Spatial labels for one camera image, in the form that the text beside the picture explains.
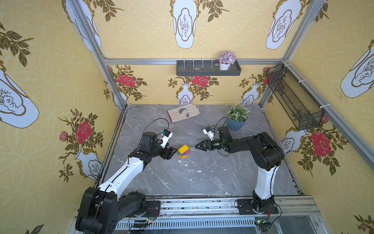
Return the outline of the yellow curved lego brick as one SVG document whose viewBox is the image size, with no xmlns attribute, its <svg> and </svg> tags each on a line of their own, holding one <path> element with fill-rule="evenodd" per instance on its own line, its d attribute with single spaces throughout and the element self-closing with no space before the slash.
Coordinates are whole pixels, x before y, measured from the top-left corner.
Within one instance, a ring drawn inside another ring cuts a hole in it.
<svg viewBox="0 0 374 234">
<path fill-rule="evenodd" d="M 186 151 L 190 151 L 190 148 L 187 145 L 182 146 L 178 150 L 178 152 L 179 152 L 180 155 L 184 154 Z"/>
</svg>

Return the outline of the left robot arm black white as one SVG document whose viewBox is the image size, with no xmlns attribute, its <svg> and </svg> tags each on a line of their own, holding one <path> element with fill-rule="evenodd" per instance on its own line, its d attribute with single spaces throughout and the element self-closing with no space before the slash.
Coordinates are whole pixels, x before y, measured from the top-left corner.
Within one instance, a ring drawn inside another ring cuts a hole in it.
<svg viewBox="0 0 374 234">
<path fill-rule="evenodd" d="M 140 143 L 128 155 L 127 162 L 106 182 L 97 188 L 88 188 L 82 197 L 75 229 L 85 234 L 111 234 L 117 223 L 130 215 L 141 216 L 146 212 L 146 196 L 130 192 L 122 196 L 132 180 L 155 157 L 170 160 L 178 151 L 168 140 L 172 132 L 165 129 L 161 139 L 153 132 L 144 132 Z"/>
</svg>

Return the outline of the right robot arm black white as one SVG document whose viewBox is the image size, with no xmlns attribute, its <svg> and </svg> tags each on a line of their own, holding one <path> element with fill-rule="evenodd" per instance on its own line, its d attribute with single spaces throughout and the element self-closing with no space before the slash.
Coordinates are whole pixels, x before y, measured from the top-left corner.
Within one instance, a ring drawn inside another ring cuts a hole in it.
<svg viewBox="0 0 374 234">
<path fill-rule="evenodd" d="M 202 151 L 223 149 L 229 154 L 249 151 L 258 166 L 256 188 L 251 199 L 234 202 L 241 215 L 274 215 L 280 212 L 275 202 L 273 187 L 276 172 L 284 159 L 283 149 L 266 132 L 233 139 L 229 128 L 218 128 L 218 139 L 206 139 L 195 145 Z"/>
</svg>

